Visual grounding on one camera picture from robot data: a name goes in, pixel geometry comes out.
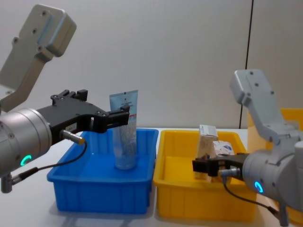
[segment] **connector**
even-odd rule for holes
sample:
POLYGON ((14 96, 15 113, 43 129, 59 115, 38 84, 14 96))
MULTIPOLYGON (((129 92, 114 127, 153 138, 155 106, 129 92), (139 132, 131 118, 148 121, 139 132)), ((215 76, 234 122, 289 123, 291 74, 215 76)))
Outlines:
POLYGON ((239 168, 233 168, 233 169, 222 169, 218 171, 218 174, 223 177, 235 177, 235 176, 241 176, 241 170, 239 168))
POLYGON ((71 133, 70 131, 61 130, 60 136, 62 139, 68 139, 73 141, 74 143, 77 143, 79 145, 82 145, 85 142, 85 139, 81 136, 77 136, 74 133, 71 133))

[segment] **blue plastic bin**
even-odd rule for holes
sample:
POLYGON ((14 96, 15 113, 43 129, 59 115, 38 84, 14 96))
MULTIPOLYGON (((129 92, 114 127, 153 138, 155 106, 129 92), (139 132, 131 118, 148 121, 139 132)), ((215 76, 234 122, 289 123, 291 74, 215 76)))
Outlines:
MULTIPOLYGON (((144 214, 150 204, 158 131, 137 129, 137 165, 131 170, 115 167, 113 131, 84 132, 86 153, 77 161, 53 168, 53 182, 60 211, 144 214)), ((84 146, 72 145, 59 162, 75 158, 84 146)))

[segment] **robotic arm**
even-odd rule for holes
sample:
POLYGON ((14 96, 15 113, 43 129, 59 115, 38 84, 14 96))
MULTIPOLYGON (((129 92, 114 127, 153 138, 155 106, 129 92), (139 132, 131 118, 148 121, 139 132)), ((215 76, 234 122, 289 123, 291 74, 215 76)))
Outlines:
POLYGON ((279 202, 280 225, 288 226, 286 206, 303 211, 303 134, 283 119, 262 71, 238 70, 230 87, 237 103, 250 111, 259 135, 273 142, 273 149, 196 159, 193 169, 209 176, 243 180, 253 191, 279 202), (219 170, 219 163, 228 170, 219 170))
MULTIPOLYGON (((0 71, 0 107, 10 111, 29 96, 44 64, 64 54, 76 24, 61 9, 44 5, 33 7, 13 49, 0 71)), ((81 143, 80 131, 106 132, 126 125, 129 107, 105 112, 87 103, 87 90, 65 90, 51 96, 52 105, 22 109, 0 116, 0 177, 3 193, 11 192, 10 172, 44 155, 63 140, 81 143)))

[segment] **yellow plastic bin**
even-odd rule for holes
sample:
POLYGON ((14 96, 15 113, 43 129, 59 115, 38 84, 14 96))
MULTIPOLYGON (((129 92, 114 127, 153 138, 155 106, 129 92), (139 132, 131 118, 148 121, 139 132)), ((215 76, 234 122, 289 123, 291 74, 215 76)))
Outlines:
MULTIPOLYGON (((162 131, 153 181, 157 186, 157 208, 166 218, 188 218, 249 222, 255 205, 232 197, 222 183, 208 183, 194 178, 198 131, 162 131)), ((233 132, 218 132, 236 153, 246 150, 233 132)), ((243 182, 232 179, 228 185, 235 194, 256 200, 256 194, 243 182)))
MULTIPOLYGON (((303 109, 281 109, 281 113, 286 121, 297 121, 299 123, 299 129, 303 131, 303 109)), ((254 152, 258 149, 272 149, 272 143, 261 138, 257 132, 255 124, 248 113, 248 152, 254 152)), ((294 222, 303 224, 303 213, 292 208, 287 208, 289 219, 294 222)))

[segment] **tube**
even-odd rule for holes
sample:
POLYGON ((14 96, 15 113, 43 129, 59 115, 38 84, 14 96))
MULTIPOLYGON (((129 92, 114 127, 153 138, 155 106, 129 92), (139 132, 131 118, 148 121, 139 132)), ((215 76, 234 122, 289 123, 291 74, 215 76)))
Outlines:
POLYGON ((137 100, 138 90, 109 96, 111 111, 119 110, 124 105, 130 106, 128 125, 113 128, 115 165, 121 170, 136 166, 137 100))

